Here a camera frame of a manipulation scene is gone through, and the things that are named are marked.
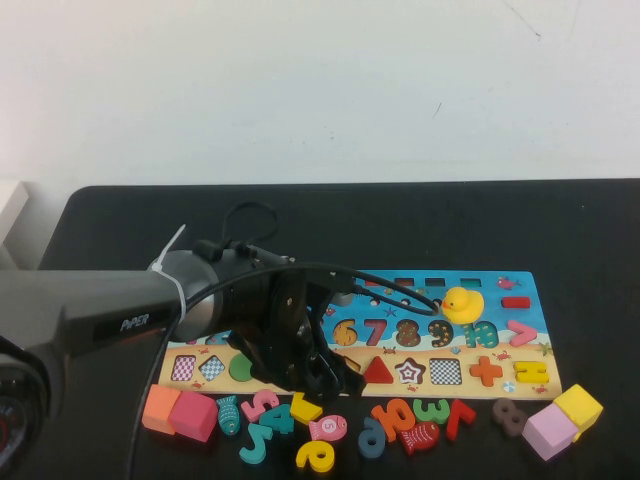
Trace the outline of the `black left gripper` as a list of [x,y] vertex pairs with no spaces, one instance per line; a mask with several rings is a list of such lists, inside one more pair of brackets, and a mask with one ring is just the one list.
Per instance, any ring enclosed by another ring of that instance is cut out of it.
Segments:
[[247,243],[228,243],[213,255],[230,309],[220,326],[232,332],[229,344],[251,362],[251,375],[283,390],[305,392],[300,371],[308,363],[308,393],[314,399],[360,397],[364,377],[328,348],[321,323],[333,298],[333,280],[324,269],[298,266]]

